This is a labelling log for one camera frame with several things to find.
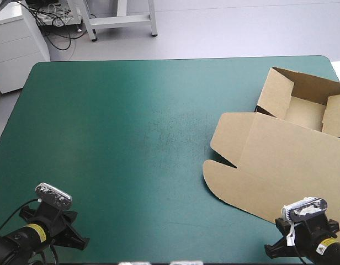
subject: yellow label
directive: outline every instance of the yellow label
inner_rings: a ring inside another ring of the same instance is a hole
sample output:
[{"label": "yellow label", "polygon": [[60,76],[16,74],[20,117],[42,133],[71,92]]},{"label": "yellow label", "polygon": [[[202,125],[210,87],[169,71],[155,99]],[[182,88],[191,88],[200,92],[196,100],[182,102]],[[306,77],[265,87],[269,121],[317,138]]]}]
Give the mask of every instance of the yellow label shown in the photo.
[{"label": "yellow label", "polygon": [[333,243],[338,243],[338,241],[335,240],[334,238],[328,238],[328,239],[323,240],[320,243],[320,245],[324,245],[325,247],[329,247]]},{"label": "yellow label", "polygon": [[316,252],[320,255],[323,255],[325,254],[325,251],[326,249],[331,245],[331,244],[334,244],[334,243],[337,243],[338,241],[335,240],[334,238],[327,238],[325,240],[323,240],[319,246],[317,247],[316,249]]},{"label": "yellow label", "polygon": [[38,235],[40,237],[41,243],[46,241],[46,233],[45,233],[44,229],[40,225],[29,224],[29,225],[26,225],[25,227],[30,227],[30,228],[34,229],[38,233]]}]

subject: electrical cord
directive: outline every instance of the electrical cord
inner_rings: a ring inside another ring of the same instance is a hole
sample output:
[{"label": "electrical cord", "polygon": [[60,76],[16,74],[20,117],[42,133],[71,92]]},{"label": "electrical cord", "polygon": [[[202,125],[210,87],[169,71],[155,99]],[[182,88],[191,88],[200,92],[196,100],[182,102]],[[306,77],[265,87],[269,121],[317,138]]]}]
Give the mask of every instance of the electrical cord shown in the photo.
[{"label": "electrical cord", "polygon": [[78,36],[78,37],[68,37],[68,36],[60,35],[60,34],[58,34],[58,33],[56,33],[56,32],[51,32],[51,31],[46,31],[46,32],[48,33],[48,35],[50,35],[50,33],[53,33],[54,35],[60,36],[60,37],[62,37],[62,38],[72,39],[72,40],[77,40],[77,39],[81,38],[82,36],[84,36],[84,35],[87,33],[87,31],[85,30],[85,31],[84,31],[80,36]]},{"label": "electrical cord", "polygon": [[307,263],[302,259],[302,256],[300,255],[300,253],[299,253],[298,249],[296,248],[296,246],[293,246],[293,248],[294,248],[295,253],[297,254],[297,257],[301,261],[301,263],[304,264],[304,265],[307,265]]},{"label": "electrical cord", "polygon": [[16,214],[17,211],[19,211],[21,208],[23,208],[24,206],[28,205],[29,203],[32,203],[32,202],[37,202],[39,199],[36,198],[36,199],[32,199],[32,200],[29,200],[27,201],[26,203],[24,203],[23,205],[21,205],[20,207],[18,207],[18,209],[16,209],[7,219],[6,221],[4,221],[4,223],[0,226],[0,231],[1,229],[8,223],[8,221],[13,217],[14,214]]},{"label": "electrical cord", "polygon": [[[54,21],[59,19],[63,25],[65,26],[65,28],[67,29],[67,33],[68,33],[68,37],[70,38],[71,37],[71,34],[70,34],[70,31],[67,27],[67,25],[65,24],[65,22],[62,20],[61,17],[59,17],[58,15],[56,14],[52,14],[52,13],[48,13],[48,12],[43,12],[43,11],[39,11],[38,9],[32,9],[32,8],[29,8],[27,7],[26,5],[20,3],[18,0],[15,0],[15,2],[19,3],[22,7],[24,7],[34,18],[35,18],[35,21],[36,21],[36,24],[38,26],[42,26],[42,25],[47,25],[45,22],[43,22],[43,20],[41,18],[38,17],[39,14],[44,14],[50,18],[53,18],[52,20],[52,25],[54,24]],[[49,41],[49,43],[55,47],[56,49],[60,50],[60,51],[65,51],[65,50],[68,50],[70,47],[71,47],[71,39],[69,39],[69,43],[68,43],[68,46],[66,48],[60,48],[60,47],[57,47],[52,41],[51,39],[47,36],[45,36],[47,38],[47,40]]]},{"label": "electrical cord", "polygon": [[60,265],[60,262],[59,262],[59,257],[57,255],[57,252],[56,252],[56,249],[53,245],[50,245],[50,250],[51,250],[51,253],[54,257],[54,262],[55,262],[55,265]]},{"label": "electrical cord", "polygon": [[41,252],[38,252],[38,254],[41,256],[41,261],[43,262],[42,264],[47,265],[45,253],[41,251]]},{"label": "electrical cord", "polygon": [[[20,3],[18,0],[16,0],[15,2],[19,3],[22,7],[24,7],[24,8],[25,8],[25,9],[26,9],[26,10],[34,17],[34,19],[35,19],[35,21],[36,21],[36,24],[37,24],[38,26],[47,26],[47,24],[39,17],[39,14],[40,14],[40,15],[42,14],[42,15],[44,15],[44,16],[49,17],[49,18],[52,19],[52,21],[51,21],[52,26],[56,26],[56,27],[65,27],[65,28],[66,28],[68,36],[64,36],[64,35],[61,35],[61,34],[59,34],[59,33],[54,32],[54,31],[47,31],[47,30],[43,29],[43,31],[44,31],[43,37],[46,37],[47,40],[48,40],[48,42],[49,42],[54,48],[56,48],[56,49],[58,49],[58,50],[61,50],[61,51],[68,50],[68,49],[71,47],[71,41],[72,41],[72,40],[79,39],[79,38],[81,38],[82,36],[84,36],[84,35],[87,33],[87,31],[84,31],[80,36],[76,36],[76,37],[72,37],[72,36],[71,36],[70,31],[69,31],[69,29],[68,29],[68,27],[67,27],[65,21],[63,21],[63,19],[65,19],[65,13],[66,13],[66,10],[67,10],[67,9],[64,9],[65,11],[63,11],[63,14],[58,15],[57,12],[56,12],[56,13],[50,13],[50,12],[40,11],[41,7],[37,8],[37,9],[35,9],[35,8],[30,8],[30,7],[28,7],[28,6],[26,6],[26,5],[22,4],[22,3]],[[68,42],[67,47],[66,47],[66,48],[57,47],[57,46],[52,42],[52,40],[49,38],[49,36],[50,36],[51,33],[54,34],[54,35],[60,36],[60,37],[62,37],[62,38],[68,39],[69,42]]]}]

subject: white drawer cabinet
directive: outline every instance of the white drawer cabinet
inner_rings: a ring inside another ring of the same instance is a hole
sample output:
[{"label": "white drawer cabinet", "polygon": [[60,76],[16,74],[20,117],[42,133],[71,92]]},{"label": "white drawer cabinet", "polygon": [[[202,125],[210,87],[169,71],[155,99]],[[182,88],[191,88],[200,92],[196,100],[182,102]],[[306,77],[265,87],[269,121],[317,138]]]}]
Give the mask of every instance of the white drawer cabinet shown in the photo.
[{"label": "white drawer cabinet", "polygon": [[45,61],[50,61],[49,50],[35,19],[10,3],[0,12],[0,91],[23,88],[31,68]]}]

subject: black cable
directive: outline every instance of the black cable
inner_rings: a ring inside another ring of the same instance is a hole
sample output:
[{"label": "black cable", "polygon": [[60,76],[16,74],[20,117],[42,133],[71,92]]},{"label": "black cable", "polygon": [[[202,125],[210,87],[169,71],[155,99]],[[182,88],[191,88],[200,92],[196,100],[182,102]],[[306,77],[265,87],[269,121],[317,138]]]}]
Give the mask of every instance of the black cable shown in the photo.
[{"label": "black cable", "polygon": [[40,254],[40,256],[41,256],[41,259],[42,259],[42,262],[43,262],[42,264],[47,265],[45,253],[43,251],[41,251],[38,254]]},{"label": "black cable", "polygon": [[39,14],[44,14],[50,18],[53,18],[51,24],[54,25],[54,21],[57,21],[57,19],[59,19],[62,23],[63,23],[63,26],[67,29],[67,33],[68,33],[68,39],[69,39],[69,43],[68,43],[68,46],[66,48],[60,48],[60,47],[57,47],[52,41],[51,39],[48,37],[49,35],[45,35],[45,37],[47,38],[47,40],[49,41],[49,43],[55,47],[56,49],[60,50],[60,51],[65,51],[65,50],[68,50],[70,47],[71,47],[71,44],[72,44],[72,40],[71,40],[71,34],[70,34],[70,31],[66,25],[66,23],[62,20],[61,17],[59,17],[58,15],[56,14],[53,14],[53,13],[49,13],[49,12],[43,12],[43,11],[39,11],[37,9],[32,9],[32,8],[29,8],[27,6],[25,6],[24,4],[20,3],[18,0],[15,0],[14,2],[17,2],[19,3],[22,7],[24,7],[26,10],[29,11],[29,13],[35,18],[35,21],[36,21],[36,24],[38,26],[42,26],[42,25],[47,25],[45,22],[43,22],[39,17],[38,15]]},{"label": "black cable", "polygon": [[78,37],[67,37],[67,36],[60,35],[60,34],[58,34],[58,33],[56,33],[56,32],[52,32],[52,31],[46,31],[46,32],[48,32],[48,35],[50,35],[50,33],[53,33],[54,35],[60,36],[60,37],[62,37],[62,38],[72,39],[72,40],[77,40],[77,39],[81,38],[82,36],[84,36],[84,35],[87,33],[87,31],[85,30],[85,31],[83,32],[83,34],[80,35],[80,36],[78,36]]},{"label": "black cable", "polygon": [[293,247],[294,247],[294,251],[297,254],[297,257],[299,258],[301,263],[304,264],[304,265],[307,265],[307,263],[302,259],[302,256],[300,255],[300,253],[299,253],[298,249],[296,248],[296,246],[293,246]]},{"label": "black cable", "polygon": [[24,206],[26,206],[27,204],[29,203],[32,203],[32,202],[37,202],[39,199],[36,198],[36,199],[33,199],[33,200],[30,200],[26,203],[24,203],[23,205],[21,205],[20,207],[18,207],[18,209],[16,209],[7,219],[6,221],[0,226],[0,230],[6,225],[6,223],[8,223],[8,221],[13,217],[14,214],[16,214],[17,211],[19,211],[21,208],[23,208]]},{"label": "black cable", "polygon": [[50,245],[50,250],[51,250],[52,256],[54,257],[55,265],[60,265],[59,257],[57,255],[56,249],[53,245]]}]

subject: gray floor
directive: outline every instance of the gray floor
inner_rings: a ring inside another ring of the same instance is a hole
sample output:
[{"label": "gray floor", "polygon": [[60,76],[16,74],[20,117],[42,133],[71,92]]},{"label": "gray floor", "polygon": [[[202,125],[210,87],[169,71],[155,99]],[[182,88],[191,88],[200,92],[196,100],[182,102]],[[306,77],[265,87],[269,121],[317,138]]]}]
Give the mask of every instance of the gray floor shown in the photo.
[{"label": "gray floor", "polygon": [[[89,0],[98,17],[113,13],[114,1]],[[182,59],[208,57],[324,55],[340,76],[338,0],[155,0],[159,36],[150,27],[98,31],[72,42],[67,51],[49,45],[54,61]],[[130,14],[148,10],[147,0],[129,0]],[[67,42],[54,38],[60,47]],[[0,135],[19,96],[0,101]]]}]

